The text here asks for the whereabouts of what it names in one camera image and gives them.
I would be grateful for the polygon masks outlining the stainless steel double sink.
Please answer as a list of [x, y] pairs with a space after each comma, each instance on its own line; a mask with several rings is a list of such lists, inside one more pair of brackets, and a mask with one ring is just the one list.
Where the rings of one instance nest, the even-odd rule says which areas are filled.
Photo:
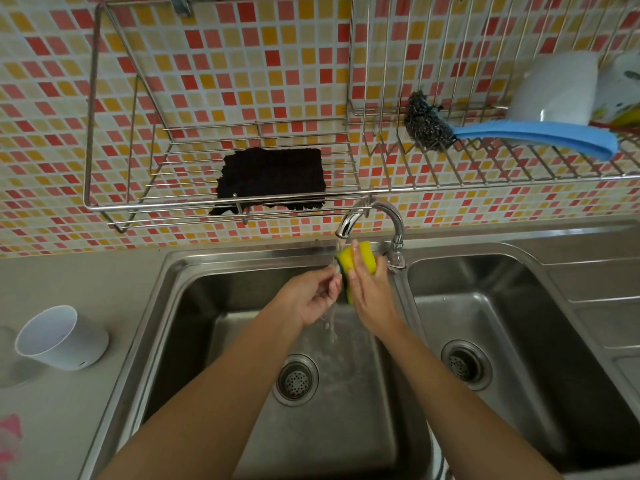
[[[79, 480], [224, 352], [328, 242], [171, 253], [164, 261]], [[446, 233], [407, 239], [390, 281], [441, 360], [451, 340], [489, 357], [475, 391], [571, 480], [640, 480], [640, 226]], [[449, 480], [415, 396], [341, 299], [288, 355], [319, 371], [308, 403], [273, 387], [237, 480]]]

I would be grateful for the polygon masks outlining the white cup with grey base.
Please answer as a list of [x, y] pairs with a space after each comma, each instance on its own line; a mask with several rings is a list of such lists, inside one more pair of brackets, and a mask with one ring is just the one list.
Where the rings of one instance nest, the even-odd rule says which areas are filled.
[[588, 125], [599, 56], [587, 50], [543, 54], [533, 60], [509, 103], [506, 119]]

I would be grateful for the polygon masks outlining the round metal drain strainer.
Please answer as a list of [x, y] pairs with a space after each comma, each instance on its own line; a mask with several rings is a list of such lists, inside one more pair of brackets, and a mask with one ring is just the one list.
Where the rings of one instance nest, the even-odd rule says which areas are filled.
[[319, 386], [319, 371], [308, 355], [288, 355], [273, 386], [276, 400], [284, 406], [308, 403]]
[[469, 389], [486, 389], [493, 379], [489, 357], [477, 345], [467, 340], [451, 340], [441, 351], [441, 360]]

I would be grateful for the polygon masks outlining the person's left forearm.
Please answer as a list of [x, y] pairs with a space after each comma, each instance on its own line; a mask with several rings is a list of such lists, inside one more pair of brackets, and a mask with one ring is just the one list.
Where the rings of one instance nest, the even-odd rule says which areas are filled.
[[97, 480], [230, 480], [290, 348], [335, 300], [270, 302], [139, 428]]

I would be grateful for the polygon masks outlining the chrome sink faucet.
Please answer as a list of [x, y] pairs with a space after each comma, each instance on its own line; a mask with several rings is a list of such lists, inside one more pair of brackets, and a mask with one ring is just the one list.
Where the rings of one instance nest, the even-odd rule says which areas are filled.
[[391, 203], [381, 198], [373, 198], [371, 196], [364, 197], [354, 204], [352, 208], [342, 218], [335, 236], [341, 240], [347, 240], [354, 229], [355, 224], [361, 216], [368, 215], [369, 211], [376, 210], [383, 212], [390, 218], [394, 226], [394, 236], [386, 247], [385, 256], [388, 260], [390, 268], [401, 271], [406, 269], [406, 261], [402, 254], [404, 247], [404, 224], [402, 217]]

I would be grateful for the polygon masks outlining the black scouring cloth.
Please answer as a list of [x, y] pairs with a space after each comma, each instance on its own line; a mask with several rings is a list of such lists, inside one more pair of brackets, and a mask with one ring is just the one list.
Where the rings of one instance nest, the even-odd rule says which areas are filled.
[[319, 148], [267, 150], [253, 147], [224, 158], [218, 200], [279, 194], [324, 193], [326, 183]]

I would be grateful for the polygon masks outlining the person's right forearm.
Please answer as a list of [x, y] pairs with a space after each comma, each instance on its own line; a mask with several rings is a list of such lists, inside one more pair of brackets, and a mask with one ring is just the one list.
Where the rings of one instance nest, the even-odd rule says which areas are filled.
[[564, 480], [398, 316], [367, 325], [411, 385], [456, 480]]

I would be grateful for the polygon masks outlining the plain white cup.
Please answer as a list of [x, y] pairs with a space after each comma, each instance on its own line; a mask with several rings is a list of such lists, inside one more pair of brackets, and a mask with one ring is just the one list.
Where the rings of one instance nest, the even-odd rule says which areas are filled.
[[109, 345], [108, 331], [69, 305], [53, 306], [18, 332], [18, 355], [61, 371], [80, 371], [97, 362]]

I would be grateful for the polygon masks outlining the person's right hand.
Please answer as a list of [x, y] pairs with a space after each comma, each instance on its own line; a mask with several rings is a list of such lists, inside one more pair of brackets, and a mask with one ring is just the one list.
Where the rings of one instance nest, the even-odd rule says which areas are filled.
[[381, 341], [386, 342], [405, 326], [396, 309], [391, 286], [389, 295], [352, 295], [352, 298], [360, 320]]

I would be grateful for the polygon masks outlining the pink cloth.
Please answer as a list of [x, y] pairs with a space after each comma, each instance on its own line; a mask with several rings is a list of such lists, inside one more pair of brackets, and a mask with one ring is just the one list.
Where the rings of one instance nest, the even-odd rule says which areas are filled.
[[0, 467], [16, 461], [20, 456], [22, 427], [16, 413], [0, 417]]

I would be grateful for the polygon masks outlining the person's left hand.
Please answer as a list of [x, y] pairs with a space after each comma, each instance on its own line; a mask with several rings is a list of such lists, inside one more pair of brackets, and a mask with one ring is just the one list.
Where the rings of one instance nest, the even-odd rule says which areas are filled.
[[293, 277], [271, 302], [271, 306], [280, 316], [300, 327], [309, 325], [321, 317], [309, 316], [310, 272]]

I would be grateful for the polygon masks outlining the yellow sponge with green pad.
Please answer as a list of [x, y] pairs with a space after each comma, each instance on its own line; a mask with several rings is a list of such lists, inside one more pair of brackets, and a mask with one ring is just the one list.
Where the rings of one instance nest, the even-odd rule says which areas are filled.
[[[371, 243], [369, 241], [360, 241], [359, 249], [362, 255], [362, 259], [364, 265], [366, 266], [370, 275], [376, 273], [377, 270], [377, 261], [371, 249]], [[353, 298], [351, 295], [351, 291], [348, 284], [348, 273], [355, 269], [353, 264], [353, 250], [351, 246], [345, 246], [343, 249], [339, 250], [335, 254], [335, 259], [338, 263], [340, 273], [342, 275], [342, 280], [344, 282], [344, 290], [346, 294], [346, 300], [349, 305], [353, 304]]]

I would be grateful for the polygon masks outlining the white mug with colourful print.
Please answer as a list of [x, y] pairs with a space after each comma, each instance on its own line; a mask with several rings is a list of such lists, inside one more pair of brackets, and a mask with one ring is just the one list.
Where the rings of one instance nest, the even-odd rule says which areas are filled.
[[640, 52], [626, 52], [598, 72], [591, 121], [640, 127]]

